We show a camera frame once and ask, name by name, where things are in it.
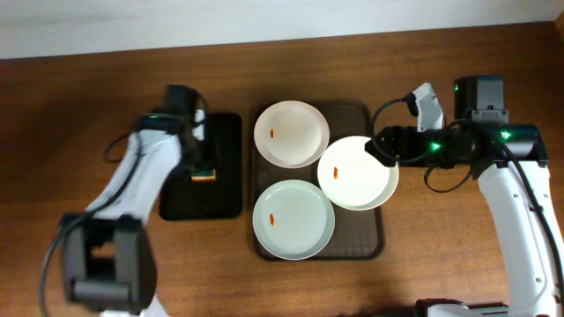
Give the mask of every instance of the white bowl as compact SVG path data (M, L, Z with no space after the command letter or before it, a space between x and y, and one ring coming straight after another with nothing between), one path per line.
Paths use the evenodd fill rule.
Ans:
M368 141L370 138L366 136L342 138L325 151L317 166L317 179L323 192L336 205L348 210L378 207L396 190L397 164L383 166L365 152Z
M253 210L253 230L268 252L303 260L321 251L335 228L335 213L323 191L306 181L280 181L267 188Z
M258 117L255 145L261 155L284 168L308 166L329 144L329 125L319 112L301 101L276 103Z

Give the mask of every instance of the baseboard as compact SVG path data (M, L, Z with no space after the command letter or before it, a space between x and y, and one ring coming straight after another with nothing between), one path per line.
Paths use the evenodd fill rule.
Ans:
M554 21L556 24L556 31L560 34L560 38L564 41L564 11Z

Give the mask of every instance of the green led light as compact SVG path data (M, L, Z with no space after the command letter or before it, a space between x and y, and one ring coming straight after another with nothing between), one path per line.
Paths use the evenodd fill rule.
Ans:
M431 151L437 151L439 149L441 149L440 144L436 144L435 142L431 143Z
M511 136L511 133L507 132L507 131L502 131L501 132L501 137L503 137L504 140L509 139L509 137Z

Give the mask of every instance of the white wall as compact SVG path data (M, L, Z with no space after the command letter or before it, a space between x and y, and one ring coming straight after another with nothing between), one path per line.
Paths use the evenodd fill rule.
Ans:
M0 0L0 58L554 21L564 0Z

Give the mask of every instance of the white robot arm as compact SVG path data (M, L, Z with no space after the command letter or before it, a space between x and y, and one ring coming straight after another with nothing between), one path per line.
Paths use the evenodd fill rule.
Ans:
M548 168L540 167L537 162L520 164L543 208L561 257L564 249L550 198ZM478 184L492 212L508 273L508 315L562 316L557 264L538 216L530 210L532 203L515 165L509 163L503 168L491 165L478 177ZM476 317L481 314L461 305L438 304L427 309L427 316Z
M462 77L454 88L458 121L441 129L438 99L430 84L423 84L382 105L372 120L375 125L383 109L405 102L418 116L418 127L386 127L373 133L366 151L385 166L429 167L426 176L433 168L469 165L500 240L508 273L508 315L562 316L564 245L540 133L532 125L508 124L501 77ZM481 315L446 299L420 300L416 311L426 317Z
M137 121L126 154L101 195L84 213L62 218L41 269L43 316L48 316L46 271L59 242L68 301L104 316L167 316L154 297L157 269L144 227L171 171L208 163L206 111L196 110L198 98L188 87L169 86L165 106ZM113 256L96 255L95 249L108 242L113 242Z

